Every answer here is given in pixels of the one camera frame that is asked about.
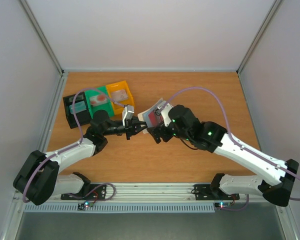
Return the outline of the yellow plastic bin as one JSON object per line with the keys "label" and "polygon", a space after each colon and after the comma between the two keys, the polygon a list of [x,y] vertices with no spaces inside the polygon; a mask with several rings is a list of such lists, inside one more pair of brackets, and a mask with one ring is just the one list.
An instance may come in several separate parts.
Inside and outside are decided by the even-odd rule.
{"label": "yellow plastic bin", "polygon": [[[105,87],[108,95],[113,100],[123,105],[130,105],[135,107],[133,95],[131,94],[128,83],[125,80],[107,84]],[[124,110],[122,106],[117,105],[112,101],[110,102],[110,105],[112,107],[112,112],[110,113],[111,117],[122,114]]]}

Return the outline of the aluminium front rail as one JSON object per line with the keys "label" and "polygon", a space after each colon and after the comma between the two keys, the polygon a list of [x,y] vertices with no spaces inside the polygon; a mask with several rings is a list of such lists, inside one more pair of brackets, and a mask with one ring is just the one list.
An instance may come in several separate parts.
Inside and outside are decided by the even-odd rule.
{"label": "aluminium front rail", "polygon": [[[53,200],[61,199],[62,194],[77,194],[84,189],[85,186],[89,186],[93,183],[85,182],[79,183],[77,179],[72,180],[59,180],[54,187],[43,187],[36,193],[32,194],[31,190],[27,191],[26,200],[35,204],[36,206]],[[173,200],[183,201],[191,200],[196,201],[196,198],[191,191],[194,183],[99,183],[98,185],[107,184],[108,190],[105,200],[98,201],[110,201],[115,200],[133,200],[133,201],[156,201],[156,200]],[[244,196],[243,190],[235,190],[231,194],[239,194],[239,197]],[[222,201],[238,201],[238,200],[212,200],[216,202]]]}

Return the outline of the card in yellow bin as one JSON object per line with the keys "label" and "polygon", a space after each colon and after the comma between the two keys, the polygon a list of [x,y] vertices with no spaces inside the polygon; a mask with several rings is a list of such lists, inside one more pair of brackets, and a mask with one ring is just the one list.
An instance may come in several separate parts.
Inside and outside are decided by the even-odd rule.
{"label": "card in yellow bin", "polygon": [[111,92],[111,97],[116,102],[122,102],[129,98],[127,91],[125,89],[119,89]]}

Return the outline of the black plastic bin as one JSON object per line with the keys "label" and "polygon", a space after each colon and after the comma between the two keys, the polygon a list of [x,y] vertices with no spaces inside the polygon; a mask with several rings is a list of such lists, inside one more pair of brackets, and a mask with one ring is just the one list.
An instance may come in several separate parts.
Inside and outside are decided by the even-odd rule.
{"label": "black plastic bin", "polygon": [[78,94],[73,104],[75,95],[68,95],[63,97],[63,106],[65,111],[65,117],[70,129],[78,127],[75,120],[75,115],[80,126],[87,125],[90,123],[92,117],[88,109],[88,102],[84,92]]}

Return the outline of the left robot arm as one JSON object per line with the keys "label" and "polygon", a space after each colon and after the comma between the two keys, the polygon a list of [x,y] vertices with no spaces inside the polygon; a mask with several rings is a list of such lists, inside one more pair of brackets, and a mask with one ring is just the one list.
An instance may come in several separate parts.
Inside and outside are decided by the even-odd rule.
{"label": "left robot arm", "polygon": [[86,199],[93,192],[90,180],[78,172],[70,175],[60,175],[60,172],[100,153],[108,143],[106,136],[125,135],[129,140],[146,128],[146,122],[131,112],[125,113],[123,120],[111,120],[105,110],[98,110],[80,140],[55,151],[31,152],[15,177],[13,187],[22,193],[24,203],[32,202],[36,206],[62,194]]}

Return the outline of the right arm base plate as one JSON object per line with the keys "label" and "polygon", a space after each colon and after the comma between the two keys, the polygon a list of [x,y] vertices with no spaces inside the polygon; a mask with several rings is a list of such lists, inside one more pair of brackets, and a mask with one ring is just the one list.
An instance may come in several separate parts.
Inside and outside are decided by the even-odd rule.
{"label": "right arm base plate", "polygon": [[212,190],[210,184],[195,184],[191,190],[197,201],[232,201],[239,200],[239,194],[226,194],[221,190]]}

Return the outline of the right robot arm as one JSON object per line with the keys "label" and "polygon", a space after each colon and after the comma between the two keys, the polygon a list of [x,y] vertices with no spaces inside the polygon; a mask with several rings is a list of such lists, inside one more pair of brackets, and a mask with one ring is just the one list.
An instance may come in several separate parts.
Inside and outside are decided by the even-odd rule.
{"label": "right robot arm", "polygon": [[297,161],[284,161],[262,153],[233,136],[221,125],[200,121],[183,105],[156,106],[150,112],[147,131],[158,144],[177,138],[192,150],[223,156],[254,173],[251,176],[217,173],[207,190],[207,194],[214,200],[226,195],[256,195],[271,204],[286,207],[291,199],[294,175],[299,168]]}

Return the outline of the red card in green bin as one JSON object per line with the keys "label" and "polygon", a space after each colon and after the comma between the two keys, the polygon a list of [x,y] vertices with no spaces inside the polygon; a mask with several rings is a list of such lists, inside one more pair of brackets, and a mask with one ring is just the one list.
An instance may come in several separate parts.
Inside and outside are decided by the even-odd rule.
{"label": "red card in green bin", "polygon": [[108,98],[105,94],[98,94],[89,97],[89,103],[92,107],[97,107],[108,103]]}

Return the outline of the beige card holder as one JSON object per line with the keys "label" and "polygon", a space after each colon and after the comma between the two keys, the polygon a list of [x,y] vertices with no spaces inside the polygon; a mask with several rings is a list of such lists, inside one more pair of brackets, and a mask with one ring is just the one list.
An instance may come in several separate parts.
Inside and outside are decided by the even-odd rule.
{"label": "beige card holder", "polygon": [[146,122],[147,128],[142,131],[143,134],[148,134],[148,128],[156,127],[161,122],[163,122],[163,117],[157,115],[156,111],[158,107],[163,105],[166,101],[163,98],[160,98],[152,107],[139,113],[137,115],[138,119],[142,122]]}

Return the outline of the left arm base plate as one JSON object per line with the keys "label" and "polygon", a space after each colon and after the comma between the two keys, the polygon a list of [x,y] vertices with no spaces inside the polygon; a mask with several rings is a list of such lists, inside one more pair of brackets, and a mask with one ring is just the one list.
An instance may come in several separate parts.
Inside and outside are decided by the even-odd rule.
{"label": "left arm base plate", "polygon": [[64,201],[94,201],[105,200],[108,192],[107,184],[91,184],[85,186],[79,193],[65,193],[60,199]]}

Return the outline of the green plastic bin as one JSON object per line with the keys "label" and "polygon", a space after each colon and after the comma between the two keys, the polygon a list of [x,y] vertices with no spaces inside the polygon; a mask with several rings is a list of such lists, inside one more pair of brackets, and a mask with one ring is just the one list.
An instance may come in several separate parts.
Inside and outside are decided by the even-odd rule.
{"label": "green plastic bin", "polygon": [[84,92],[91,118],[98,110],[105,110],[108,113],[109,117],[113,117],[115,114],[112,107],[112,102],[106,97],[109,95],[106,87],[101,86],[97,89],[102,93],[93,89],[86,90]]}

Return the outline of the teal card in black bin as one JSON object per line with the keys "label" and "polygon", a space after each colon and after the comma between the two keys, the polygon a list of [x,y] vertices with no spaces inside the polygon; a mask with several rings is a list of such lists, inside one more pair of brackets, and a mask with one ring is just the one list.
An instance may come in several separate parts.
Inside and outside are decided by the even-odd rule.
{"label": "teal card in black bin", "polygon": [[84,101],[76,102],[68,106],[69,114],[78,114],[87,110],[87,106]]}

